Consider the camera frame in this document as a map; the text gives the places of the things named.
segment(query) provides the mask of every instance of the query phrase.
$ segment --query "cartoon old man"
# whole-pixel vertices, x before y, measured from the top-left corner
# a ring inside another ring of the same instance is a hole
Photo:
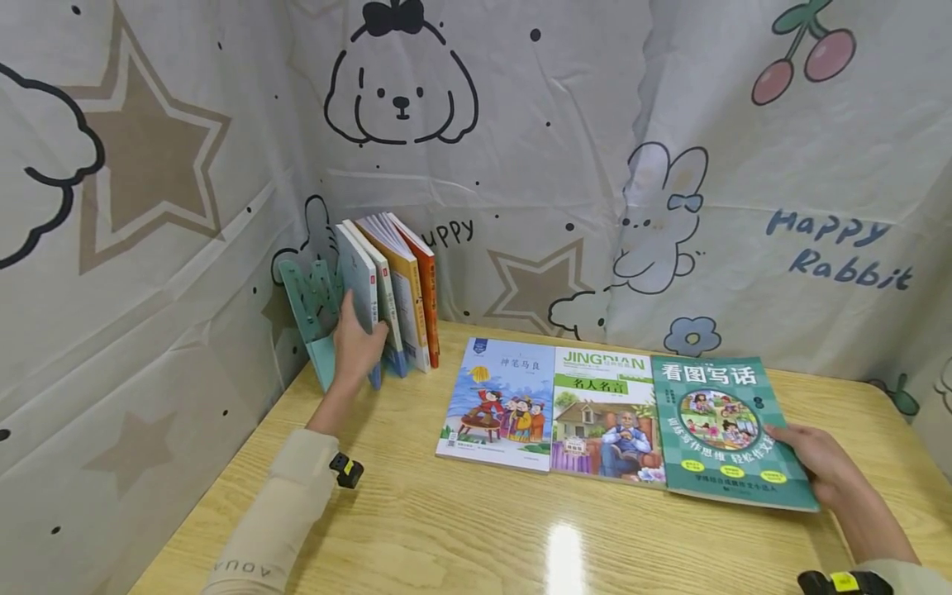
[[[638,429],[638,420],[631,411],[620,416],[620,423],[602,435],[602,469],[604,477],[622,477],[642,468],[641,457],[651,452],[651,443]]]

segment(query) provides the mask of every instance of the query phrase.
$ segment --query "human hand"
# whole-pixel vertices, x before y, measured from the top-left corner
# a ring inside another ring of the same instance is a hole
[[[387,323],[379,322],[367,334],[354,312],[353,290],[341,304],[341,317],[334,331],[334,384],[352,387],[361,383],[380,362],[387,341]]]
[[[850,497],[872,489],[863,472],[828,432],[810,426],[765,426],[767,434],[790,445],[810,474],[817,500],[838,508]]]

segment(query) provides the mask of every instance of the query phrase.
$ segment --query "children's book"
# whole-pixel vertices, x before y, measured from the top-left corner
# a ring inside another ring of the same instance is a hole
[[[404,344],[400,340],[400,321],[397,316],[396,301],[393,298],[393,285],[390,283],[390,264],[387,258],[375,248],[366,236],[354,225],[354,222],[345,219],[344,227],[357,239],[361,248],[373,261],[377,269],[377,311],[380,319],[387,321],[389,331],[387,342],[384,344],[384,357],[393,366],[394,371],[401,378],[407,376],[407,357],[404,355]]]
[[[426,337],[429,345],[429,362],[433,367],[440,366],[440,336],[437,332],[436,321],[436,257],[426,242],[408,228],[393,213],[387,213],[387,218],[393,222],[400,235],[407,241],[413,255],[416,256],[420,269],[420,286],[423,291],[424,317],[426,318]]]
[[[760,358],[652,358],[668,489],[737,504],[820,510]]]
[[[367,240],[390,262],[397,316],[403,331],[403,349],[413,365],[429,372],[426,320],[416,257],[386,216],[370,215],[356,223]]]
[[[651,360],[557,347],[552,470],[664,487]]]
[[[548,472],[555,347],[471,338],[437,456]]]
[[[334,226],[340,254],[338,268],[344,278],[344,291],[353,290],[354,313],[366,332],[373,332],[377,318],[377,267],[347,227]],[[369,375],[375,390],[380,389],[380,364]]]

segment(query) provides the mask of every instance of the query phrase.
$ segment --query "beige sleeve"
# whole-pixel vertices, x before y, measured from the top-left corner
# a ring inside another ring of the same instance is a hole
[[[880,575],[893,587],[895,595],[952,595],[950,585],[941,574],[920,565],[898,560],[873,560],[857,566]]]
[[[311,526],[336,485],[337,439],[296,429],[271,464],[265,486],[231,534],[203,595],[284,593]]]

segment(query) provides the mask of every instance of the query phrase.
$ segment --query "fabric backdrop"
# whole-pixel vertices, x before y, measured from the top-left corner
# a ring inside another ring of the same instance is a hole
[[[0,592],[129,589],[307,357],[275,263],[381,209],[436,251],[443,319],[872,382],[952,474],[950,27],[9,0]]]

